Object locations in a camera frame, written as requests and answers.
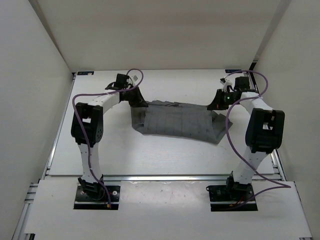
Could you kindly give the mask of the grey pleated skirt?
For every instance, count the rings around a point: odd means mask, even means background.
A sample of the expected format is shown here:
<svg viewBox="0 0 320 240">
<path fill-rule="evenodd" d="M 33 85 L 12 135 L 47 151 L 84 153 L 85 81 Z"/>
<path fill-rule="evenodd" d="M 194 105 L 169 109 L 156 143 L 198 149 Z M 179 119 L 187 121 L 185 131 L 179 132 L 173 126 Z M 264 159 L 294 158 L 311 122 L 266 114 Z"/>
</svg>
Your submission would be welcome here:
<svg viewBox="0 0 320 240">
<path fill-rule="evenodd" d="M 226 116 L 204 105 L 154 100 L 131 108 L 131 126 L 143 135 L 185 138 L 217 145 L 226 135 Z"/>
</svg>

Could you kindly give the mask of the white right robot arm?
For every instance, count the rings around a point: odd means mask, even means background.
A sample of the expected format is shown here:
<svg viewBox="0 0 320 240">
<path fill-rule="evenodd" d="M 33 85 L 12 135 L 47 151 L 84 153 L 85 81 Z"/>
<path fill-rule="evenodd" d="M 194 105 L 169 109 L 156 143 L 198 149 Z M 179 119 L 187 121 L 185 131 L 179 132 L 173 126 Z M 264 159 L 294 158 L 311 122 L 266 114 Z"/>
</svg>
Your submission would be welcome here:
<svg viewBox="0 0 320 240">
<path fill-rule="evenodd" d="M 238 199 L 243 190 L 252 184 L 252 178 L 261 162 L 282 144 L 285 113 L 267 105 L 259 93 L 250 88 L 249 78 L 240 76 L 235 85 L 226 78 L 220 79 L 223 87 L 216 95 L 208 110 L 228 110 L 231 113 L 235 105 L 241 105 L 250 114 L 245 133 L 246 149 L 243 155 L 236 153 L 241 162 L 231 172 L 226 181 L 224 193 L 230 200 Z"/>
</svg>

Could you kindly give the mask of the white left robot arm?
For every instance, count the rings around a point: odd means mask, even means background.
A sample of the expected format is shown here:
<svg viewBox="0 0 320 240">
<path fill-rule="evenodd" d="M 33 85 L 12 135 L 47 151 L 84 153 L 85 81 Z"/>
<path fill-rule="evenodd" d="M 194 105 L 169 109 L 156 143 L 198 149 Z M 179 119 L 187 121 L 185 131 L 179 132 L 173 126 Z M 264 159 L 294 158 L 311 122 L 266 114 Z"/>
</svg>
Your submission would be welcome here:
<svg viewBox="0 0 320 240">
<path fill-rule="evenodd" d="M 74 110 L 71 136 L 79 147 L 83 169 L 78 181 L 83 188 L 88 187 L 87 194 L 93 200 L 100 200 L 105 194 L 99 163 L 104 114 L 121 102 L 128 102 L 133 108 L 147 107 L 139 89 L 143 79 L 143 72 L 132 68 L 125 74 L 118 73 L 102 93 L 78 93 L 71 100 Z"/>
</svg>

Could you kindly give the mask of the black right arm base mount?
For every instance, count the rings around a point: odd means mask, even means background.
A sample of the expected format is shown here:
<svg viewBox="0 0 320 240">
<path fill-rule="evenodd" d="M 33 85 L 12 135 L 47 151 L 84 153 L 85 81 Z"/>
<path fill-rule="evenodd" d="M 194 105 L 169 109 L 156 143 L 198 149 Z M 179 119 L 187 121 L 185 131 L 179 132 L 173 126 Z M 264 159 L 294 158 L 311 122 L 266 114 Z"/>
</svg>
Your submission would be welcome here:
<svg viewBox="0 0 320 240">
<path fill-rule="evenodd" d="M 211 212 L 258 211 L 251 183 L 241 184 L 229 176 L 225 185 L 208 185 Z"/>
</svg>

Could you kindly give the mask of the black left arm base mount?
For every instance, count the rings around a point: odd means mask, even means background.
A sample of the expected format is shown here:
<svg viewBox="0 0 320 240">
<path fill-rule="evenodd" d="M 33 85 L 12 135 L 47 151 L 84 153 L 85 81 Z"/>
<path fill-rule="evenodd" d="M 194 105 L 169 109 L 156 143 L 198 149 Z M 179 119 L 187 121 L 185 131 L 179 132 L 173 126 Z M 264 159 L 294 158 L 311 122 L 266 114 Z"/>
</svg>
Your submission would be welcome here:
<svg viewBox="0 0 320 240">
<path fill-rule="evenodd" d="M 119 209 L 120 185 L 106 185 L 87 183 L 80 177 L 75 193 L 74 210 L 112 210 Z"/>
</svg>

